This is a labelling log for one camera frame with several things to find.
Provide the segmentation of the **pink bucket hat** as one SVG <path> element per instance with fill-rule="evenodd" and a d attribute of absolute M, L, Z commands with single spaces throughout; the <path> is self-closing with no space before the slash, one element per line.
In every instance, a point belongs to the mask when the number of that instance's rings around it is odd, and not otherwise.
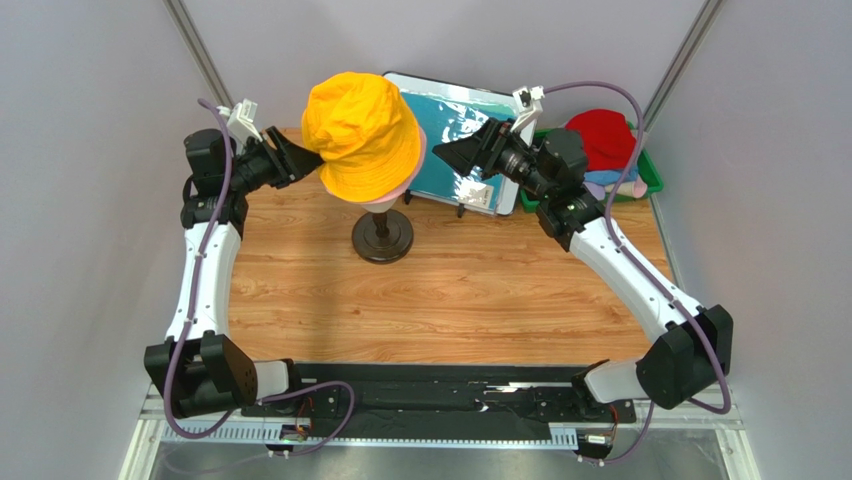
<path fill-rule="evenodd" d="M 320 150 L 318 176 L 325 190 L 349 203 L 378 204 L 402 194 L 425 161 L 422 128 L 394 128 L 364 138 L 336 140 Z"/>

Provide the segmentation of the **yellow bucket hat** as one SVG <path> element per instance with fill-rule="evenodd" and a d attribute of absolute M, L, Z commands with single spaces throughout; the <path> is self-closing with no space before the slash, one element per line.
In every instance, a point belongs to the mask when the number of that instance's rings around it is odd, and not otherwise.
<path fill-rule="evenodd" d="M 304 147 L 320 155 L 323 147 L 336 140 L 415 125 L 419 126 L 414 113 L 390 80 L 372 73 L 343 72 L 311 89 L 301 135 Z"/>

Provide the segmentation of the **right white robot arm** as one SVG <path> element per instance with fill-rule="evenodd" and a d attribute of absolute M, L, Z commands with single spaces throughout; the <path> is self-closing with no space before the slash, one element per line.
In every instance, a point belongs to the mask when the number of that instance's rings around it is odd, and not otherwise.
<path fill-rule="evenodd" d="M 512 122 L 490 118 L 475 133 L 433 147 L 456 173 L 500 174 L 539 200 L 545 234 L 591 268 L 628 307 L 652 345 L 637 360 L 602 361 L 578 378 L 598 403 L 647 399 L 672 410 L 730 371 L 734 322 L 722 306 L 705 307 L 669 281 L 632 246 L 604 204 L 586 188 L 581 136 L 550 131 L 530 145 Z"/>

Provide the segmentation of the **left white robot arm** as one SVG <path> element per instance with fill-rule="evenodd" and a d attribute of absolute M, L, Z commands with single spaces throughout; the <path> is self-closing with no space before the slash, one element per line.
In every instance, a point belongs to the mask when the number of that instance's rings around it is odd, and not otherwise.
<path fill-rule="evenodd" d="M 274 128 L 244 143 L 218 129 L 199 130 L 184 148 L 191 174 L 180 212 L 183 279 L 164 341 L 144 354 L 145 370 L 175 419 L 249 408 L 299 384 L 292 360 L 254 361 L 244 353 L 230 338 L 227 315 L 248 195 L 287 187 L 322 163 Z"/>

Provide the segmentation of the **cream mannequin head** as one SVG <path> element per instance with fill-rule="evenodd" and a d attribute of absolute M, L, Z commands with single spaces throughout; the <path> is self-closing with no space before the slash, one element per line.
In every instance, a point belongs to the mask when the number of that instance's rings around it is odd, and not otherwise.
<path fill-rule="evenodd" d="M 393 197 L 384 201 L 361 203 L 360 206 L 369 213 L 381 214 L 391 210 L 397 203 L 397 200 L 397 197 Z"/>

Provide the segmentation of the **dark round stand base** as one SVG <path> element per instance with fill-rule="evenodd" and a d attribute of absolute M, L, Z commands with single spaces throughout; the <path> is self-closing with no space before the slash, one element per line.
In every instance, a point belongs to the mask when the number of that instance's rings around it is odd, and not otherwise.
<path fill-rule="evenodd" d="M 355 252 L 363 260 L 389 264 L 408 254 L 414 230 L 407 216 L 390 209 L 362 215 L 353 226 L 351 239 Z"/>

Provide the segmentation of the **lavender hat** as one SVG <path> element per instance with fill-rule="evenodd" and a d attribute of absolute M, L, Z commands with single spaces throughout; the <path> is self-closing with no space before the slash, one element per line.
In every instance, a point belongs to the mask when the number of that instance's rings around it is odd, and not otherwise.
<path fill-rule="evenodd" d="M 598 201 L 606 200 L 608 193 L 605 186 L 592 182 L 585 182 L 584 186 Z"/>

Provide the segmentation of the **red hat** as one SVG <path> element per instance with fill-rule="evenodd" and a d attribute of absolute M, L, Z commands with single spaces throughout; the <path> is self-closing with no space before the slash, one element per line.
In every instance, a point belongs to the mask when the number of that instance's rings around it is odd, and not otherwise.
<path fill-rule="evenodd" d="M 625 116 L 612 110 L 588 110 L 571 118 L 564 128 L 580 135 L 589 171 L 623 170 L 636 145 Z"/>

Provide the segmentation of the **pink beige hat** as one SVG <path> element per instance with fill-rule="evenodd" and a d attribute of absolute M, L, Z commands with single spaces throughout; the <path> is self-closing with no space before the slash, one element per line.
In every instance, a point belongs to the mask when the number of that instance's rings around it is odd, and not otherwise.
<path fill-rule="evenodd" d="M 615 183 L 606 185 L 604 189 L 607 194 L 628 199 L 641 199 L 648 193 L 648 185 L 640 176 L 637 176 L 634 180 L 625 181 L 619 186 L 616 186 Z"/>

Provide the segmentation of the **green plastic bin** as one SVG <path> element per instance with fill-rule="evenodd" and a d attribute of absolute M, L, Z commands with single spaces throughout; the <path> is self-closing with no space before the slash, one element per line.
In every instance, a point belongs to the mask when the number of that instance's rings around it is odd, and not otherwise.
<path fill-rule="evenodd" d="M 541 140 L 544 139 L 545 135 L 550 132 L 552 129 L 541 129 L 537 130 L 533 135 L 533 140 L 536 144 L 542 143 Z M 615 197 L 616 203 L 622 202 L 633 202 L 638 200 L 648 199 L 651 195 L 661 192 L 664 188 L 664 183 L 660 174 L 658 173 L 656 166 L 654 165 L 650 155 L 648 152 L 643 149 L 636 161 L 636 165 L 639 169 L 639 176 L 647 183 L 648 185 L 648 193 L 644 198 L 641 199 L 628 199 L 625 197 Z M 538 200 L 535 199 L 531 194 L 528 194 L 524 190 L 519 190 L 518 201 L 520 202 L 521 208 L 525 213 L 534 213 L 536 207 L 538 206 Z"/>

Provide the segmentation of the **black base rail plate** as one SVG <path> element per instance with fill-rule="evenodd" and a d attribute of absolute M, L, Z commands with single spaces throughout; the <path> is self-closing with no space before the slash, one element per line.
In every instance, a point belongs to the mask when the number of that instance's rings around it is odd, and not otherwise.
<path fill-rule="evenodd" d="M 574 366 L 299 363 L 296 400 L 243 409 L 247 417 L 307 420 L 339 439 L 537 441 L 555 423 L 633 425 L 632 402 L 597 404 L 574 388 Z"/>

